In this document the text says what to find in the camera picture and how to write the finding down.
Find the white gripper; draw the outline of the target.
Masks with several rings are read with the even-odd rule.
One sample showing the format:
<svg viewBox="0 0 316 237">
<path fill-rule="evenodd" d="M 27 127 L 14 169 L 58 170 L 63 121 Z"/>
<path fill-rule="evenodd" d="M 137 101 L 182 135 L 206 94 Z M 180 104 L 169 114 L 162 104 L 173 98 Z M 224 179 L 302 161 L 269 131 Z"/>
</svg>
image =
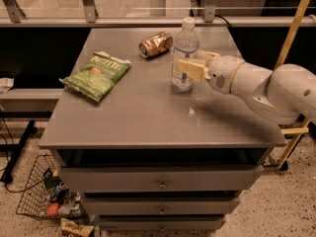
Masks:
<svg viewBox="0 0 316 237">
<path fill-rule="evenodd" d="M 179 60 L 178 69 L 185 73 L 194 81 L 201 82 L 206 79 L 205 75 L 209 68 L 209 78 L 207 83 L 211 89 L 228 95 L 237 69 L 245 63 L 245 60 L 239 57 L 224 55 L 219 53 L 199 50 L 197 59 L 204 60 Z"/>
</svg>

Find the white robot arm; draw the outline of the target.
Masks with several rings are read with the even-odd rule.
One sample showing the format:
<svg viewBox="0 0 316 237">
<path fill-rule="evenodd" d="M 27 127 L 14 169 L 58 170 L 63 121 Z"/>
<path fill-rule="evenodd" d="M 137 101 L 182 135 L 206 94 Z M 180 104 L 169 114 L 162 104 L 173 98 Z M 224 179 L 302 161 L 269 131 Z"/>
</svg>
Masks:
<svg viewBox="0 0 316 237">
<path fill-rule="evenodd" d="M 232 55 L 198 51 L 176 61 L 178 69 L 222 94 L 242 99 L 254 113 L 277 124 L 299 116 L 316 123 L 316 75 L 295 64 L 270 70 Z"/>
</svg>

